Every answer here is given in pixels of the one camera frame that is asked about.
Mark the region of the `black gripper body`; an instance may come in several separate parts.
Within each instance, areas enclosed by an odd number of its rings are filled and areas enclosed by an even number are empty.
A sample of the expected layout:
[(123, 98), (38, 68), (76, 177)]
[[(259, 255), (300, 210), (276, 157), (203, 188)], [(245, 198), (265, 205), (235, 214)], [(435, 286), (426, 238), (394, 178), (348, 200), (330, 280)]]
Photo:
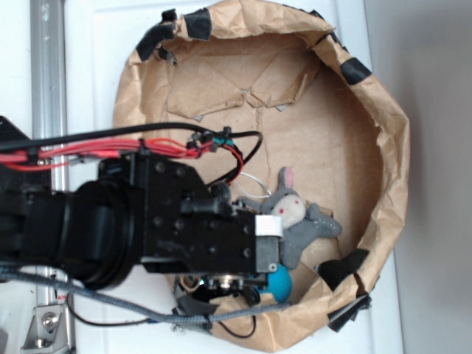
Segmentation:
[(255, 215), (215, 196), (188, 164), (127, 153), (100, 164), (134, 222), (136, 263), (161, 274), (252, 274)]

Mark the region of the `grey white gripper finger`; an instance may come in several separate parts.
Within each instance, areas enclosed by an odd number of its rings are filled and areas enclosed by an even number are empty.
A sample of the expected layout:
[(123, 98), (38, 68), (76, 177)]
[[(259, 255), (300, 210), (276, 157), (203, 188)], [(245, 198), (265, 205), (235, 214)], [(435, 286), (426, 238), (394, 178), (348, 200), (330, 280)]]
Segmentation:
[(255, 271), (273, 273), (280, 261), (279, 241), (283, 238), (282, 218), (274, 215), (255, 217)]

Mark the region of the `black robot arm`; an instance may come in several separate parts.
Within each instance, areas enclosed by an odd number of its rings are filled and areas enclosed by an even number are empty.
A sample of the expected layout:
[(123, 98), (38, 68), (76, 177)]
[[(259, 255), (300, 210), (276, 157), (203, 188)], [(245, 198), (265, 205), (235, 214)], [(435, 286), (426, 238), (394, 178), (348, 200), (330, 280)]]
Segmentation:
[(235, 206), (225, 184), (187, 164), (129, 153), (74, 192), (1, 193), (1, 264), (49, 266), (91, 289), (134, 266), (159, 274), (264, 283), (280, 260), (280, 218)]

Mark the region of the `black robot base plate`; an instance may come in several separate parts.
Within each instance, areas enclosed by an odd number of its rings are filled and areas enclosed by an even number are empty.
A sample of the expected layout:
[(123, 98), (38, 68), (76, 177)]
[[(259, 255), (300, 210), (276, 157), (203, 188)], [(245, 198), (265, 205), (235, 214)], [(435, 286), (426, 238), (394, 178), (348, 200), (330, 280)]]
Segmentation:
[(8, 118), (0, 116), (0, 143), (30, 141), (30, 138)]

